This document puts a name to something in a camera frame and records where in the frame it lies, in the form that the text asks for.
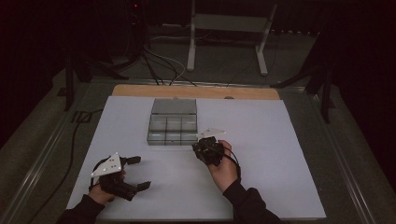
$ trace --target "dark background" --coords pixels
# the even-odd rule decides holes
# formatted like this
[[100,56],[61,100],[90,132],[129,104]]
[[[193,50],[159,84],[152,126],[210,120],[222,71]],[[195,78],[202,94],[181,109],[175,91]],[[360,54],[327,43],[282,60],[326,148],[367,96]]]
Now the dark background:
[[[97,38],[92,39],[92,45],[85,50],[99,49],[101,52],[96,55],[103,57],[111,51],[109,39],[114,34],[105,34],[101,29],[105,24],[92,10],[94,1],[82,2],[83,5],[81,1],[2,1],[0,147],[52,88],[53,76],[64,69],[64,41],[60,31],[76,28],[71,15],[78,18],[81,11],[90,15],[81,20],[79,29],[81,32],[88,29]],[[261,13],[247,5],[253,2],[257,9],[261,1],[197,2],[197,11],[221,10],[251,16]],[[190,1],[147,1],[147,6],[150,25],[188,25],[190,22]],[[391,2],[284,0],[279,2],[272,28],[276,33],[292,31],[318,36],[304,66],[326,64],[330,56],[335,55],[333,83],[340,88],[396,190],[395,9]]]

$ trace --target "human hand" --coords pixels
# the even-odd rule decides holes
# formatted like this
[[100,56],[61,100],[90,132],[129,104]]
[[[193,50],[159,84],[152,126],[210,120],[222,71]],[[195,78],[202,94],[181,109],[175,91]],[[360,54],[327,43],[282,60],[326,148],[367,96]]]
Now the human hand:
[[[224,140],[219,140],[219,143],[229,150],[225,149],[224,154],[231,157],[232,146]],[[228,158],[223,157],[219,166],[210,164],[207,166],[209,172],[221,192],[224,192],[230,185],[238,178],[236,172],[236,165]]]
[[[125,178],[126,172],[124,170],[121,171],[121,178]],[[101,189],[99,180],[96,185],[90,190],[88,194],[94,201],[100,204],[106,204],[107,202],[111,202],[116,197],[114,194],[109,194]]]

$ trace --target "black cable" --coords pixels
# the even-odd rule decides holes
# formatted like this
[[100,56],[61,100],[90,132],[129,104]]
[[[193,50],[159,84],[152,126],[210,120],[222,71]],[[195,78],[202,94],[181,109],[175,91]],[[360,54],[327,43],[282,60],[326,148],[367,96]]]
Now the black cable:
[[115,70],[126,70],[132,66],[134,66],[138,61],[138,57],[135,58],[128,58],[128,61],[125,63],[119,63],[109,66],[111,69]]
[[164,65],[164,64],[158,63],[158,62],[156,62],[156,61],[154,61],[154,60],[148,58],[149,60],[151,60],[151,61],[153,61],[153,62],[155,62],[155,63],[157,63],[157,64],[159,64],[159,65],[161,65],[161,66],[164,66],[164,67],[166,67],[166,68],[168,68],[168,69],[171,69],[172,71],[175,72],[175,77],[171,80],[171,82],[169,83],[169,86],[171,86],[171,85],[173,84],[173,82],[174,82],[178,77],[181,77],[181,78],[187,80],[188,82],[190,82],[191,85],[197,87],[197,85],[196,85],[195,83],[193,83],[191,80],[189,80],[189,79],[186,78],[186,77],[181,76],[180,73],[176,70],[176,68],[175,68],[171,63],[169,63],[168,61],[166,61],[165,58],[160,57],[160,56],[158,56],[158,55],[156,55],[156,54],[153,54],[153,53],[150,52],[149,50],[146,50],[146,48],[145,48],[145,52],[151,54],[152,56],[154,56],[154,57],[156,57],[156,58],[159,58],[159,59],[163,60],[164,62],[166,62],[167,64],[169,64],[169,66],[172,67],[172,68],[171,68],[171,67],[168,67],[168,66],[166,66],[166,65]]
[[[95,110],[92,112],[86,112],[88,114],[86,114],[81,120],[85,120],[87,119],[89,116],[98,113],[98,112],[102,112],[103,109],[99,109],[99,110]],[[64,181],[66,180],[67,176],[70,173],[70,170],[72,168],[73,165],[73,158],[74,158],[74,151],[75,151],[75,139],[76,139],[76,133],[78,130],[79,125],[81,124],[81,121],[78,121],[78,124],[75,127],[75,130],[73,131],[73,136],[72,136],[72,146],[70,148],[70,160],[69,160],[69,165],[67,167],[66,173],[64,174],[64,177],[62,178],[61,182],[58,184],[58,186],[55,188],[55,190],[51,193],[51,195],[47,198],[46,201],[44,201],[44,203],[39,207],[39,209],[33,214],[33,216],[29,219],[29,221],[27,222],[28,224],[32,223],[33,220],[35,220],[35,218],[37,217],[37,215],[41,212],[41,210],[47,205],[47,203],[52,199],[52,197],[55,195],[55,193],[59,190],[59,188],[61,187],[61,185],[64,183]]]
[[150,32],[151,36],[156,36],[156,37],[151,38],[150,41],[158,39],[157,38],[158,36],[173,36],[173,35],[179,35],[179,34],[183,34],[183,33],[186,33],[186,34],[183,34],[183,35],[189,35],[190,32],[191,32],[191,27],[189,25],[186,25],[185,27],[180,26],[179,28],[181,28],[181,30],[173,31],[173,32],[170,32],[170,33],[153,33],[153,32]]
[[[148,58],[148,59],[149,59],[150,61],[152,61],[152,62],[154,62],[154,63],[160,65],[160,66],[163,66],[163,67],[165,67],[165,68],[168,68],[168,69],[170,69],[170,70],[176,72],[176,73],[179,75],[179,73],[177,72],[176,68],[175,68],[172,64],[171,64],[172,67],[169,67],[169,66],[167,66],[167,65],[165,65],[165,64],[159,63],[159,62],[157,62],[157,61],[155,61],[155,60],[152,60],[152,59],[150,59],[150,58]],[[191,85],[197,87],[197,85],[196,85],[195,83],[193,83],[191,80],[189,80],[188,78],[183,77],[183,76],[181,76],[181,78],[183,78],[183,79],[185,79],[186,81],[190,82]]]
[[215,150],[213,147],[208,147],[208,149],[210,149],[212,151],[215,151],[216,153],[220,154],[220,156],[225,157],[228,160],[232,161],[233,164],[235,164],[235,166],[236,166],[236,174],[237,174],[238,178],[241,179],[241,166],[239,165],[239,161],[235,157],[235,154],[233,154],[233,152],[229,148],[224,147],[224,149],[227,149],[227,150],[229,150],[231,152],[231,154],[233,155],[235,160],[231,156],[226,155],[224,152],[219,152],[219,151]]
[[245,72],[245,71],[251,66],[251,64],[253,63],[253,61],[255,61],[255,60],[251,60],[250,63],[249,63],[244,69],[242,69],[242,71],[240,71],[238,74],[236,74],[235,76],[233,76],[233,78],[231,78],[231,80],[227,83],[227,86],[226,86],[226,87],[230,86],[230,84],[233,82],[233,80],[234,80],[236,77],[238,77],[238,76],[241,75],[243,72]]
[[[290,2],[290,7],[293,7],[293,4],[294,4],[294,0],[291,0],[291,2]],[[285,27],[285,25],[286,25],[286,23],[287,23],[288,21],[289,21],[289,18],[288,18],[287,20],[284,20],[283,24],[282,24],[280,27],[281,27],[281,28]],[[267,76],[265,76],[265,80],[264,80],[264,82],[262,83],[262,86],[265,85],[265,83],[266,83],[266,81],[267,81],[267,77],[270,75],[270,72],[272,71],[273,66],[274,66],[274,64],[275,64],[275,62],[276,62],[277,46],[278,46],[278,42],[279,42],[279,39],[280,39],[281,36],[282,36],[282,32],[281,32],[281,33],[279,34],[279,36],[277,37],[276,46],[275,46],[275,52],[274,52],[274,60],[273,60],[273,62],[271,63],[270,68],[268,69],[268,74],[267,74]]]
[[[213,35],[216,38],[216,40],[213,41],[213,40],[206,39],[210,35]],[[230,45],[230,44],[235,44],[239,41],[246,40],[250,36],[252,36],[252,34],[245,33],[242,37],[239,37],[239,38],[232,38],[230,36],[221,37],[219,32],[214,31],[214,32],[210,33],[209,35],[206,35],[205,37],[199,37],[197,39],[199,39],[203,42],[206,42],[207,44],[211,44],[211,45]]]
[[148,60],[148,58],[147,58],[147,56],[146,56],[146,54],[144,52],[142,52],[142,56],[145,59],[146,64],[148,66],[148,70],[150,71],[151,76],[154,78],[154,80],[157,83],[157,85],[160,85],[160,83],[158,82],[158,79],[161,81],[161,83],[163,85],[165,85],[165,83],[163,82],[163,79],[155,74],[154,69],[152,69],[151,65],[149,64],[149,60]]
[[[108,158],[102,159],[101,161],[99,161],[99,162],[95,165],[95,167],[93,167],[93,171],[95,171],[95,170],[99,167],[100,164],[102,164],[103,162],[107,161]],[[98,185],[98,184],[99,184],[99,183],[93,184],[93,178],[91,178],[91,184],[90,184],[89,190],[91,191],[91,189],[92,189],[93,187],[95,187],[96,185]]]
[[175,80],[175,79],[177,78],[177,76],[179,75],[179,73],[177,72],[176,68],[175,68],[171,63],[169,63],[168,61],[166,61],[164,58],[162,58],[162,57],[160,57],[160,56],[158,56],[158,55],[156,55],[156,54],[153,54],[153,53],[150,52],[149,50],[146,50],[146,48],[144,48],[144,51],[147,52],[147,53],[149,53],[149,54],[151,54],[151,55],[153,55],[153,56],[155,56],[156,58],[159,58],[159,59],[163,60],[164,62],[166,62],[167,64],[169,64],[169,66],[172,67],[171,70],[173,70],[173,71],[175,72],[175,77],[172,79],[172,81],[171,81],[171,83],[169,84],[169,86],[172,85],[173,80]]

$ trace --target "white tabletop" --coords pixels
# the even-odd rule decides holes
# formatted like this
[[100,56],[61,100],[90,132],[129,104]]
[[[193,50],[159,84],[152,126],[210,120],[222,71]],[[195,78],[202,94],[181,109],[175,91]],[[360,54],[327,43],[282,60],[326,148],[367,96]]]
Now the white tabletop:
[[[151,181],[131,202],[116,198],[99,219],[224,220],[230,203],[217,189],[190,146],[155,147],[147,143],[153,97],[110,96],[82,165],[67,208],[87,193],[99,160],[119,152],[140,156],[126,165],[125,182]],[[242,184],[256,188],[267,208],[281,218],[326,217],[288,111],[281,100],[197,99],[198,132],[225,130],[218,139],[233,146],[242,169]]]

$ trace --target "gray floor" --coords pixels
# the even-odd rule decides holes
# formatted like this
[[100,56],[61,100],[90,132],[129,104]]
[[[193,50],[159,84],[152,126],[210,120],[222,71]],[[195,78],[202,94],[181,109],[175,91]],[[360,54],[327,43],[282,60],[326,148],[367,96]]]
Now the gray floor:
[[[201,44],[197,47],[194,72],[186,72],[184,77],[197,85],[266,88],[269,84],[297,74],[314,41],[314,37],[306,35],[270,35],[264,50],[269,67],[267,78],[259,74],[252,42],[246,40],[221,46]],[[188,39],[161,38],[151,43],[152,52],[186,64]],[[182,71],[181,65],[172,64],[179,72]],[[152,63],[152,66],[166,83],[174,77],[174,73],[169,69],[156,63]],[[0,208],[1,213],[4,213],[36,157],[43,148],[51,147],[49,144],[53,143],[54,148],[46,169],[30,197],[21,206],[22,210],[16,211],[14,223],[26,223],[62,179],[69,163],[72,135],[76,127],[76,123],[70,122],[74,111],[103,108],[107,96],[119,83],[155,84],[143,60],[121,71],[122,75],[130,78],[128,81],[113,80],[104,77],[98,71],[94,73],[95,78],[90,84],[78,84],[77,101],[69,113],[63,112],[64,98],[56,95],[64,86],[64,72],[56,76],[52,91],[1,149]],[[306,95],[302,91],[301,87],[306,81],[307,79],[304,79],[291,87],[279,90],[279,94],[290,113],[327,218],[316,221],[286,221],[326,224],[374,223],[361,219],[364,216],[360,214],[360,202],[355,202],[356,197],[351,196],[352,192],[359,192],[376,223],[396,223],[395,194],[380,171],[337,88],[332,87],[334,108],[330,110],[331,124],[325,124],[318,116],[317,96]],[[175,84],[190,85],[183,78],[179,78]],[[54,223],[65,209],[99,118],[100,114],[95,114],[90,123],[79,126],[71,173],[33,223]],[[66,120],[64,127],[59,131],[59,135],[53,135],[54,131],[59,130],[57,124],[62,120]]]

